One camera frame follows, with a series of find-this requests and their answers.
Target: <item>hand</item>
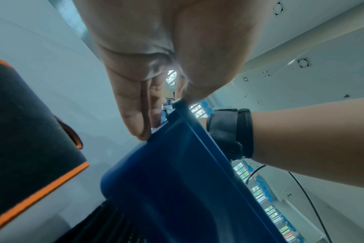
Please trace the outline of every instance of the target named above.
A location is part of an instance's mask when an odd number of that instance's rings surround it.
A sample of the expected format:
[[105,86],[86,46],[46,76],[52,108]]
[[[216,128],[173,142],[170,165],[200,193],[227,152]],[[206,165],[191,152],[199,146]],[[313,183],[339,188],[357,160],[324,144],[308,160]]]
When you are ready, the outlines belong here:
[[140,140],[161,120],[162,84],[196,103],[237,74],[272,0],[74,0],[110,78],[122,119]]

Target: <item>black cable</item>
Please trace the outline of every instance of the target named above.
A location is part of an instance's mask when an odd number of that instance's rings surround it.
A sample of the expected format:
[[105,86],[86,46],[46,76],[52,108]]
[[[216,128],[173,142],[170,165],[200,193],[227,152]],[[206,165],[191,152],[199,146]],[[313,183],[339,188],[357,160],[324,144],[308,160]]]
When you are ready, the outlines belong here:
[[[251,173],[251,175],[249,176],[249,178],[247,178],[247,180],[246,180],[246,185],[249,183],[249,180],[251,179],[251,177],[255,174],[255,173],[257,173],[257,171],[258,170],[260,170],[260,169],[262,169],[262,168],[264,168],[266,165],[262,165],[261,167],[259,167],[259,168],[257,168],[256,170],[254,170],[252,173]],[[305,189],[303,189],[303,187],[301,186],[301,184],[298,182],[298,180],[293,176],[293,174],[291,173],[291,172],[289,172],[289,174],[293,177],[293,179],[295,180],[295,182],[297,182],[297,184],[298,184],[298,186],[302,189],[302,191],[303,191],[303,193],[305,194],[305,196],[307,197],[307,200],[309,200],[309,202],[310,202],[310,204],[311,204],[311,207],[313,208],[313,210],[314,210],[314,212],[315,212],[315,214],[317,215],[317,218],[318,218],[318,220],[319,220],[319,222],[321,223],[321,225],[322,225],[322,228],[323,228],[323,230],[324,230],[324,232],[325,232],[325,234],[326,234],[326,236],[327,236],[327,239],[329,240],[329,243],[333,243],[333,241],[331,240],[331,238],[330,238],[330,235],[329,235],[329,233],[327,232],[327,230],[326,230],[326,227],[325,227],[325,225],[323,224],[323,221],[321,220],[321,217],[319,216],[319,214],[318,214],[318,211],[315,209],[315,206],[314,206],[314,204],[313,204],[313,202],[311,201],[311,199],[310,199],[310,197],[309,197],[309,195],[307,195],[307,193],[306,193],[306,191],[305,191]]]
[[315,212],[315,214],[317,215],[317,218],[318,218],[319,222],[321,223],[322,228],[323,228],[323,230],[325,231],[325,234],[326,234],[327,238],[329,239],[329,243],[333,243],[333,241],[331,240],[331,238],[330,238],[330,236],[329,236],[329,233],[328,233],[328,232],[327,232],[327,230],[326,230],[325,225],[323,224],[323,222],[322,222],[322,220],[321,220],[321,217],[320,217],[320,216],[319,216],[319,214],[318,214],[318,211],[315,209],[315,206],[314,206],[313,202],[310,200],[309,196],[307,195],[307,193],[306,193],[305,189],[303,189],[303,187],[302,187],[302,186],[301,186],[301,184],[298,182],[298,180],[297,180],[297,179],[293,176],[293,174],[292,174],[290,171],[288,171],[288,172],[289,172],[289,174],[290,174],[290,175],[294,178],[295,182],[297,182],[298,186],[302,189],[303,193],[306,195],[307,199],[309,200],[309,202],[310,202],[310,204],[311,204],[311,207],[314,209],[314,212]]
[[261,167],[259,167],[259,168],[257,168],[256,170],[254,170],[252,173],[251,173],[251,175],[249,176],[249,178],[247,178],[247,180],[246,180],[246,185],[249,183],[249,181],[250,181],[250,179],[251,179],[251,177],[255,174],[255,173],[257,173],[258,172],[258,170],[260,170],[260,169],[262,169],[263,167],[266,167],[266,165],[262,165]]

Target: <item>blue container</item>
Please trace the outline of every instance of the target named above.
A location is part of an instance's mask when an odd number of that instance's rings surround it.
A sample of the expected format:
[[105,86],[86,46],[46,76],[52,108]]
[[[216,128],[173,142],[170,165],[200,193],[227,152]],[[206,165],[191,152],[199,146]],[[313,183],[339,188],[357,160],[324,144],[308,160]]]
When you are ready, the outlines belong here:
[[103,195],[153,243],[285,243],[188,107],[173,107],[103,176]]

